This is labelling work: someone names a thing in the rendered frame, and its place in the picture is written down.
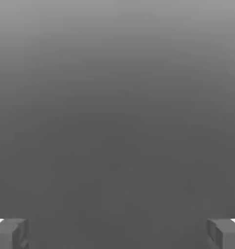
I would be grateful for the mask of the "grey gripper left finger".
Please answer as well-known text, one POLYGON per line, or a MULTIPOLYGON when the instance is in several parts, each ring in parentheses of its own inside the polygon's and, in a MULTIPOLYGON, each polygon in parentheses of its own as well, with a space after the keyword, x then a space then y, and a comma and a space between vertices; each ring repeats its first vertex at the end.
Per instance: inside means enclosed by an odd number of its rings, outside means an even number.
POLYGON ((29 249, 29 221, 0 218, 0 249, 29 249))

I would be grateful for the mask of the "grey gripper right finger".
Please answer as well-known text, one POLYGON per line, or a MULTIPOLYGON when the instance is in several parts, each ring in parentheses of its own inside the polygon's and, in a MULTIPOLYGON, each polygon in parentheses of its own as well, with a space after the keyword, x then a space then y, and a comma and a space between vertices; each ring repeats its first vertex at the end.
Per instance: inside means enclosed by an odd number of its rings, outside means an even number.
POLYGON ((235 249, 235 218, 208 219, 206 231, 210 249, 235 249))

